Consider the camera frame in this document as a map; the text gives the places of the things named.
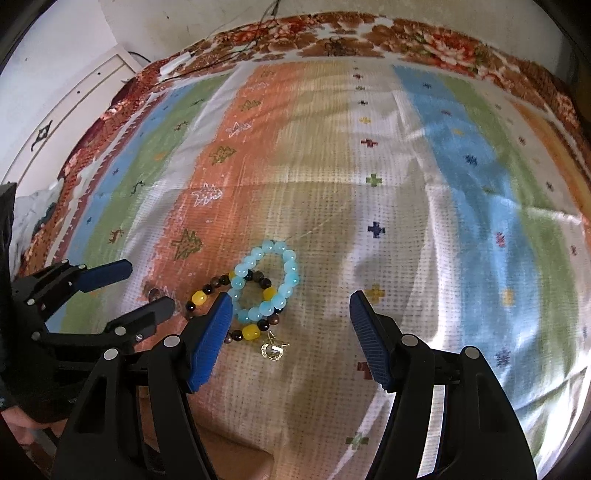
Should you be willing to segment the person's left hand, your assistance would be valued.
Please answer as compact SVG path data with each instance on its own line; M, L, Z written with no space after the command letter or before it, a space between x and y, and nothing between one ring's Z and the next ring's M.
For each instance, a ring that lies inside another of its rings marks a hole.
M60 436L66 424L65 420L54 423L38 423L30 418L18 406L3 410L1 415L21 446L28 446L34 443L34 433L47 428L49 428L55 435Z

